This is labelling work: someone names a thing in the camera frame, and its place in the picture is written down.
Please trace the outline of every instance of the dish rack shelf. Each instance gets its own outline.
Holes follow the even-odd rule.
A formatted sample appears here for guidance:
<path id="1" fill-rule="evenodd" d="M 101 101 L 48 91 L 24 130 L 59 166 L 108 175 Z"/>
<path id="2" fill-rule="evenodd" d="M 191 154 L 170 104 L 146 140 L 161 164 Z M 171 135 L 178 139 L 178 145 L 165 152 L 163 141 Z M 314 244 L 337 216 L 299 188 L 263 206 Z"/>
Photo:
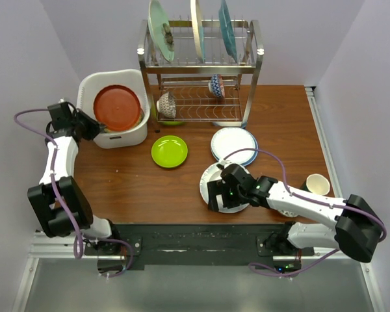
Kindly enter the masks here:
<path id="1" fill-rule="evenodd" d="M 168 62 L 155 49 L 148 21 L 142 21 L 137 48 L 151 117 L 156 132 L 158 122 L 214 122 L 216 125 L 245 127 L 252 106 L 257 80 L 263 62 L 263 43 L 257 20 L 231 21 L 239 53 L 237 61 L 227 55 L 216 19 L 203 19 L 205 62 L 196 56 L 192 22 L 179 17 L 169 21 L 174 37 L 175 58 Z M 218 99 L 209 92 L 212 75 L 220 74 L 224 80 L 225 98 Z M 250 91 L 243 101 L 240 85 L 243 75 L 251 75 Z M 155 75 L 161 95 L 172 92 L 176 98 L 176 117 L 165 118 L 155 108 L 149 75 Z"/>

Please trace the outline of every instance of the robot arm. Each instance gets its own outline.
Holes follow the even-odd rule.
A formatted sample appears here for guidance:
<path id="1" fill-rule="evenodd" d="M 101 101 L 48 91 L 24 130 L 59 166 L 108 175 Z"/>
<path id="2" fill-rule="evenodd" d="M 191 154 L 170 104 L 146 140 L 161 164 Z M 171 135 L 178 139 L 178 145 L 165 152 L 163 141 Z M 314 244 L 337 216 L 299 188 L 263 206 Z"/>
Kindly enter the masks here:
<path id="1" fill-rule="evenodd" d="M 92 214 L 90 204 L 73 178 L 73 167 L 81 139 L 92 140 L 101 131 L 101 126 L 80 110 L 73 113 L 69 105 L 63 102 L 48 107 L 53 126 L 53 131 L 48 132 L 48 135 L 55 140 L 58 152 L 52 170 L 56 147 L 53 142 L 47 142 L 46 169 L 39 185 L 28 190 L 29 201 L 48 237 L 64 237 L 73 231 L 72 223 L 64 209 L 55 207 L 55 193 L 51 186 L 53 172 L 57 187 L 83 234 L 99 239 L 116 239 L 112 222 Z"/>
<path id="2" fill-rule="evenodd" d="M 305 247 L 325 247 L 340 249 L 360 262 L 371 261 L 382 230 L 366 216 L 345 209 L 346 206 L 355 207 L 376 217 L 363 198 L 356 195 L 351 195 L 347 200 L 329 198 L 292 187 L 289 187 L 288 192 L 283 182 L 265 176 L 254 179 L 238 164 L 222 167 L 221 178 L 207 184 L 208 206 L 212 211 L 218 211 L 218 203 L 222 203 L 225 208 L 249 203 L 268 209 L 290 211 L 318 222 L 287 222 L 281 233 L 266 242 L 272 247 L 278 247 L 281 252 Z"/>

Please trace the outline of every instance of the gray floor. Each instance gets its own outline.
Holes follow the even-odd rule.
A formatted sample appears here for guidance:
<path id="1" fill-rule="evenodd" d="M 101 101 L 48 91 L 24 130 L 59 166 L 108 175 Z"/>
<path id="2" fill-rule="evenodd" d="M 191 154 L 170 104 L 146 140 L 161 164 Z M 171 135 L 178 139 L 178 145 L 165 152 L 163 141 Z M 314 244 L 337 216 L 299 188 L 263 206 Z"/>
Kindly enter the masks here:
<path id="1" fill-rule="evenodd" d="M 147 266 L 99 278 L 96 260 L 41 259 L 26 311 L 373 311 L 360 265 L 327 259 L 288 279 L 235 266 Z"/>

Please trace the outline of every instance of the table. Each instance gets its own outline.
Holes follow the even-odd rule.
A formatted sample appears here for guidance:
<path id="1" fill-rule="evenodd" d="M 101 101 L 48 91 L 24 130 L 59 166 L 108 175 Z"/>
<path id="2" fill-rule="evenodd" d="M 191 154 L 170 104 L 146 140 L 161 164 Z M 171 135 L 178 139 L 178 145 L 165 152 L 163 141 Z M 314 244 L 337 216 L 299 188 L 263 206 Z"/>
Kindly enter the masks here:
<path id="1" fill-rule="evenodd" d="M 248 86 L 241 88 L 241 98 Z M 286 166 L 288 184 L 299 187 L 309 174 L 328 171 L 303 86 L 258 86 L 246 129 L 259 148 L 277 155 Z M 200 177 L 215 163 L 210 142 L 219 127 L 210 123 L 151 125 L 138 146 L 101 149 L 81 142 L 75 162 L 75 180 L 90 202 L 93 213 L 114 223 L 152 224 L 269 224 L 293 220 L 277 211 L 248 207 L 240 213 L 214 213 L 200 195 Z M 151 146 L 161 136 L 177 135 L 188 145 L 184 164 L 166 170 L 151 158 Z M 278 163 L 261 155 L 248 166 L 254 177 L 281 179 Z M 296 218 L 308 222 L 305 218 Z"/>

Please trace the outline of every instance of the beige patterned cup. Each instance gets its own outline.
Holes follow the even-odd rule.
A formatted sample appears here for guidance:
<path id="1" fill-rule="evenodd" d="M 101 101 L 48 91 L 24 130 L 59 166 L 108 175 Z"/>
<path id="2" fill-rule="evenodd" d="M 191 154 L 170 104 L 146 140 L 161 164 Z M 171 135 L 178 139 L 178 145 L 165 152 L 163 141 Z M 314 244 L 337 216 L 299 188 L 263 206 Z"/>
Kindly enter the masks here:
<path id="1" fill-rule="evenodd" d="M 157 111 L 166 118 L 174 119 L 176 117 L 176 101 L 172 93 L 167 92 L 156 102 Z"/>

